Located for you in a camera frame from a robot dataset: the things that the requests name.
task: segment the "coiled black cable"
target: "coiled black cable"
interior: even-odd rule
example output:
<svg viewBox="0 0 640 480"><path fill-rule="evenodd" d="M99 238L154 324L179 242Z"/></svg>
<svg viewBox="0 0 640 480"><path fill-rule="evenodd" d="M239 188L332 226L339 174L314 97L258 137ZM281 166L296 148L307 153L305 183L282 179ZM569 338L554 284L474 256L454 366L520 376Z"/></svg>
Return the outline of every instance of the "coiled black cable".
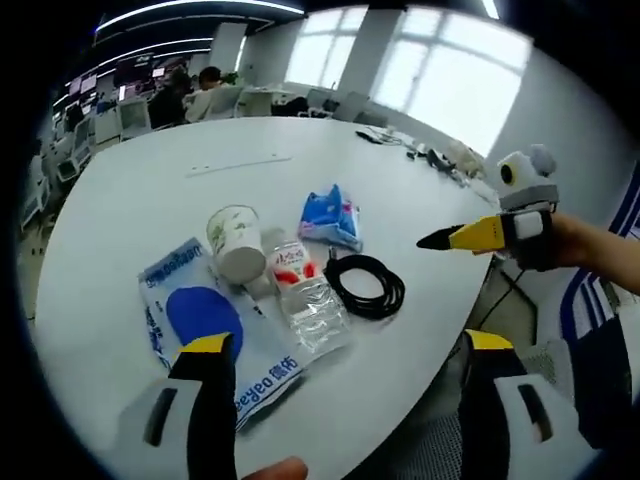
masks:
<svg viewBox="0 0 640 480"><path fill-rule="evenodd" d="M353 269L364 270L376 277L384 293L379 297L366 298L354 295L344 288L340 275ZM331 249L324 275L342 299L347 311L369 320L382 320L393 315L400 310L404 301L405 286L402 279L387 269L380 260L368 255L336 258L334 250Z"/></svg>

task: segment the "black cable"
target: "black cable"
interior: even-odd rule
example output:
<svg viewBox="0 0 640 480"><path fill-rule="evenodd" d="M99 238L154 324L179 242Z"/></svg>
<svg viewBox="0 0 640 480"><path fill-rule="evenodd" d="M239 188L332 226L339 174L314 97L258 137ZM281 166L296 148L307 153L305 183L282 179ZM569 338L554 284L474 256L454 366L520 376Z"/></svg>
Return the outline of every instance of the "black cable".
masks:
<svg viewBox="0 0 640 480"><path fill-rule="evenodd" d="M364 270L376 277L382 285L384 293L379 297L366 298L354 295L344 288L340 281L340 275L353 269ZM404 282L387 269L380 260L368 255L348 255L336 258L331 250L324 275L327 277L329 285L342 299L347 311L369 320L382 320L393 315L400 310L404 301Z"/></svg>
<svg viewBox="0 0 640 480"><path fill-rule="evenodd" d="M487 321L487 319L489 318L489 316L493 313L493 311L498 308L498 305L500 305L502 303L502 301L507 298L507 296L513 291L514 287L516 286L516 283L518 283L518 280L520 280L520 277L522 277L522 274L524 273L524 270L520 271L520 273L518 274L518 276L516 277L516 279L513 281L513 283L511 285L509 285L509 289L504 292L504 295L502 295L498 301L496 303L493 304L493 307L491 307L489 309L489 311L487 312L487 314L482 317L482 320L480 320L480 323L478 324L477 327L474 327L475 330L482 330L482 326L484 325L484 322Z"/></svg>

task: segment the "bottle label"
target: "bottle label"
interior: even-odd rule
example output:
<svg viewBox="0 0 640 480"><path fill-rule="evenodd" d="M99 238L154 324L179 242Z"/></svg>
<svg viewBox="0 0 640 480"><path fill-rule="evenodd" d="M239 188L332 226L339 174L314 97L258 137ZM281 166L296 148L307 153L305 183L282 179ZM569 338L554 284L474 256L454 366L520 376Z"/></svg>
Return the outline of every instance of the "bottle label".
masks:
<svg viewBox="0 0 640 480"><path fill-rule="evenodd" d="M279 248L269 255L268 264L280 291L322 276L322 272L313 263L302 243L293 243Z"/></svg>

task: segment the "paper cup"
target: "paper cup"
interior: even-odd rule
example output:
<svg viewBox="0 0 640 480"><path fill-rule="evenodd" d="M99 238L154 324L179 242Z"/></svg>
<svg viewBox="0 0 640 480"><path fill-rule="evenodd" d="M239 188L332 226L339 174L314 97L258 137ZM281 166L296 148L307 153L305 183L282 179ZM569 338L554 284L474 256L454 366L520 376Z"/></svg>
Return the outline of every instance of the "paper cup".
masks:
<svg viewBox="0 0 640 480"><path fill-rule="evenodd" d="M207 223L207 239L218 272L230 283L243 285L264 272L267 262L253 208L229 205L218 210Z"/></svg>

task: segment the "window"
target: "window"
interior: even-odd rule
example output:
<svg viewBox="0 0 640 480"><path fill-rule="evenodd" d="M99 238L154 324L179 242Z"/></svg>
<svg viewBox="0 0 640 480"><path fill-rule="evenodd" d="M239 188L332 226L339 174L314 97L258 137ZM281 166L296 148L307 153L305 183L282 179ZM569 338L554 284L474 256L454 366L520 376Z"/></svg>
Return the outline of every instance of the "window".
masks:
<svg viewBox="0 0 640 480"><path fill-rule="evenodd" d="M518 93L530 50L528 38L495 23L410 8L378 73L373 99L487 155Z"/></svg>
<svg viewBox="0 0 640 480"><path fill-rule="evenodd" d="M300 30L285 81L336 88L367 7L314 13Z"/></svg>

